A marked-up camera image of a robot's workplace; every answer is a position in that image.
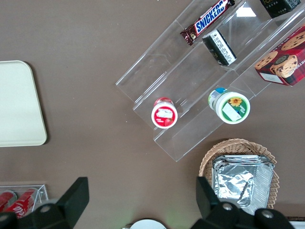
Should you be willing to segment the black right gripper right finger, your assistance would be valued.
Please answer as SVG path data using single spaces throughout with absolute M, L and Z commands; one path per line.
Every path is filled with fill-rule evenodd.
M 233 203 L 220 201 L 205 177 L 196 179 L 196 202 L 201 213 L 193 229 L 293 229 L 279 211 L 260 208 L 254 215 Z

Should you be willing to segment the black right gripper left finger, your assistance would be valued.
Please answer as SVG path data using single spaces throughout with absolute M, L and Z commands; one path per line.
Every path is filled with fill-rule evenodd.
M 72 229 L 89 203 L 87 177 L 79 177 L 55 203 L 44 204 L 20 219 L 15 213 L 0 214 L 2 229 Z

